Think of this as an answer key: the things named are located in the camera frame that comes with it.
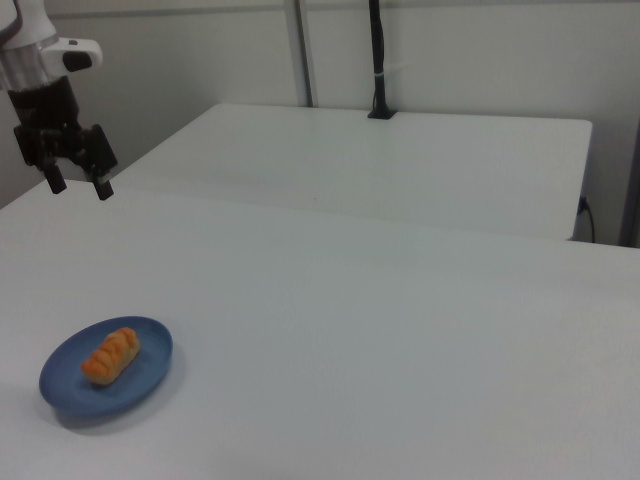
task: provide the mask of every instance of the pastry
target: pastry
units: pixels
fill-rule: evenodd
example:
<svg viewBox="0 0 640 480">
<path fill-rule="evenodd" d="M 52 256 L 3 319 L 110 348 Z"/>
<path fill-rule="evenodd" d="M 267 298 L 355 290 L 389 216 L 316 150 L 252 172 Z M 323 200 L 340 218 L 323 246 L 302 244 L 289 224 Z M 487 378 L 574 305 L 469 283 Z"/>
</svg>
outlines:
<svg viewBox="0 0 640 480">
<path fill-rule="evenodd" d="M 107 335 L 102 345 L 82 362 L 81 369 L 87 380 L 98 385 L 109 385 L 131 363 L 140 351 L 136 332 L 124 327 Z"/>
</svg>

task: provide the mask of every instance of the plate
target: plate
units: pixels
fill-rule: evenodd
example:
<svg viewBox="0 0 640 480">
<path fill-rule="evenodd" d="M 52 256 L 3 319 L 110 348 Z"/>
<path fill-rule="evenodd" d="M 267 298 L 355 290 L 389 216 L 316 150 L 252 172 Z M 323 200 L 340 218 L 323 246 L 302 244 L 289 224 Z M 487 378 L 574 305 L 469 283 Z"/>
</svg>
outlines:
<svg viewBox="0 0 640 480">
<path fill-rule="evenodd" d="M 91 384 L 80 370 L 82 362 L 105 337 L 122 327 L 135 330 L 140 351 L 116 380 Z M 40 393 L 56 410 L 80 417 L 122 412 L 148 395 L 169 369 L 173 341 L 167 327 L 145 317 L 119 317 L 96 323 L 65 340 L 49 357 L 40 374 Z"/>
</svg>

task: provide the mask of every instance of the white table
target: white table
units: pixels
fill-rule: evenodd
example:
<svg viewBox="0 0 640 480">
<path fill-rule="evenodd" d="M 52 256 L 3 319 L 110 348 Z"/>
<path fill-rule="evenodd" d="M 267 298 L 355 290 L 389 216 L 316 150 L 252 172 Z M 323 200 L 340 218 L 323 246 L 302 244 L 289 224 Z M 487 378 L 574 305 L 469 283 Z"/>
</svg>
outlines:
<svg viewBox="0 0 640 480">
<path fill-rule="evenodd" d="M 590 135 L 579 120 L 218 105 L 113 183 L 565 240 Z"/>
<path fill-rule="evenodd" d="M 640 256 L 88 184 L 0 211 L 0 478 L 640 478 Z M 134 410 L 38 393 L 96 321 L 168 326 Z"/>
</svg>

